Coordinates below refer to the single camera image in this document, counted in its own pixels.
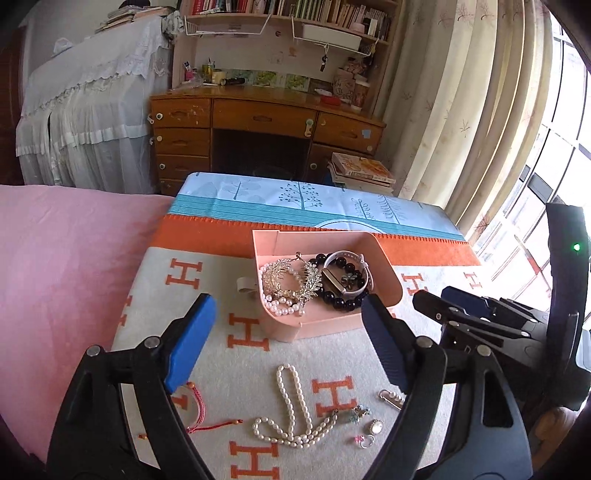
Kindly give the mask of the person's right hand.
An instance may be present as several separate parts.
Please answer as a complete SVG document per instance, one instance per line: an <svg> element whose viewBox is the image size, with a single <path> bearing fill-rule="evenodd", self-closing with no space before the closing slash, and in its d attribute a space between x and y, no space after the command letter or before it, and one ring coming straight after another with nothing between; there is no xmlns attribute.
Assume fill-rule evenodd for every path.
<svg viewBox="0 0 591 480"><path fill-rule="evenodd" d="M552 457L567 437L582 411L566 407L553 408L544 413L532 430L532 465L538 471Z"/></svg>

